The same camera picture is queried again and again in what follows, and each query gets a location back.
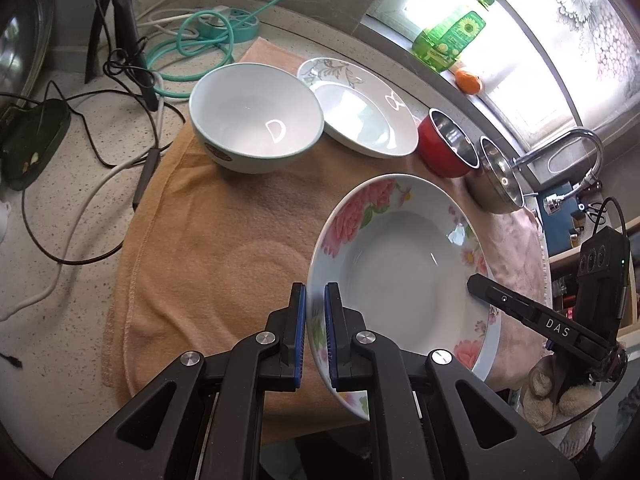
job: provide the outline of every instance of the bottle label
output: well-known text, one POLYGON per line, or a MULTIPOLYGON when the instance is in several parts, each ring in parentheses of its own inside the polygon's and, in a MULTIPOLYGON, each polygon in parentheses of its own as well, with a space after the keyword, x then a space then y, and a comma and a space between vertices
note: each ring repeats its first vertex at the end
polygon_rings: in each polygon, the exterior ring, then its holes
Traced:
POLYGON ((466 13, 457 20, 431 49, 431 56, 440 58, 439 61, 450 66, 459 56, 460 52, 471 43, 484 28, 486 22, 474 10, 466 13))

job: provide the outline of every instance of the white bowl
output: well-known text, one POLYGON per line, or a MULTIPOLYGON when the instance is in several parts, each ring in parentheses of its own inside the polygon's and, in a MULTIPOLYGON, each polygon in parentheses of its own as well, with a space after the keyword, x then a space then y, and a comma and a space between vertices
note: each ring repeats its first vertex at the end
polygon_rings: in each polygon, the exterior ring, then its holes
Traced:
POLYGON ((418 130, 404 101, 382 79, 340 59, 316 57, 298 69, 315 92, 326 132, 363 155, 393 158, 413 153, 418 130))
POLYGON ((405 174, 360 184, 336 206, 316 242, 306 279, 307 334, 326 386, 368 418, 366 392, 337 393, 329 379, 324 286, 401 349, 448 349, 485 380, 500 337, 499 311, 476 300, 466 280, 488 275, 478 238, 449 195, 405 174))
POLYGON ((322 135, 322 110, 295 76, 259 63, 225 65, 191 92, 189 113, 213 161, 240 173, 289 164, 322 135))

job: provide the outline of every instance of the tripod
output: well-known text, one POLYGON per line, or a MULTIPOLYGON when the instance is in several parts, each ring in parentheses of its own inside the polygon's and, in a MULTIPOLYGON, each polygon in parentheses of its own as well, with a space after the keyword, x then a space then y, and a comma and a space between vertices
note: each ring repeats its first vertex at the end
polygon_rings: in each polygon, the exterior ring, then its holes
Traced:
MULTIPOLYGON (((97 53, 100 41, 100 30, 104 16, 109 8, 110 0, 99 0, 94 12, 94 20, 89 35, 86 53, 84 82, 88 83, 97 74, 97 53)), ((122 53, 127 67, 127 76, 140 88, 146 107, 155 112, 158 110, 158 96, 154 91, 154 78, 147 70, 145 56, 140 48, 140 38, 133 13, 133 0, 113 0, 113 21, 116 37, 116 48, 122 53)))

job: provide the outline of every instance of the floral plate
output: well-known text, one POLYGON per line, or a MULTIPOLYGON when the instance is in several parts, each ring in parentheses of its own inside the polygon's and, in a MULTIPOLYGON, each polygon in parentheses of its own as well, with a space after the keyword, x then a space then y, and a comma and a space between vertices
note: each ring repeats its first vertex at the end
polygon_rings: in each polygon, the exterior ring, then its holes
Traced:
POLYGON ((329 379, 324 286, 337 282, 344 306, 401 348, 451 351, 485 380, 500 337, 500 313, 473 298, 466 280, 491 277, 476 233, 449 195, 406 174, 354 188, 327 219, 306 279, 306 324, 326 386, 355 415, 369 418, 366 392, 337 393, 329 379))
POLYGON ((330 57, 305 61, 298 79, 316 94, 327 133, 348 148, 376 158, 413 153, 414 118, 400 96, 363 68, 330 57))

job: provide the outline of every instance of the metal bolt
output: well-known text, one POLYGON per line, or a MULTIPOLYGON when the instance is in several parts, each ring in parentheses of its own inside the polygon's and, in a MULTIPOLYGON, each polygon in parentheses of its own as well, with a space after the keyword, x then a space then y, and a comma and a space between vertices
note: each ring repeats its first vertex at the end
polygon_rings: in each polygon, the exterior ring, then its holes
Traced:
POLYGON ((369 330, 363 330, 362 332, 358 332, 356 334, 356 339, 359 343, 368 345, 376 340, 376 335, 373 332, 369 332, 369 330))
POLYGON ((276 336, 271 332, 260 332, 255 337, 255 340, 261 345, 268 345, 276 341, 276 336))
POLYGON ((431 359, 433 362, 439 365, 448 365, 451 362, 451 354, 446 350, 436 350, 433 354, 431 354, 431 359))
POLYGON ((185 366, 193 366, 200 362, 200 354, 197 352, 185 352, 180 356, 180 362, 185 366))

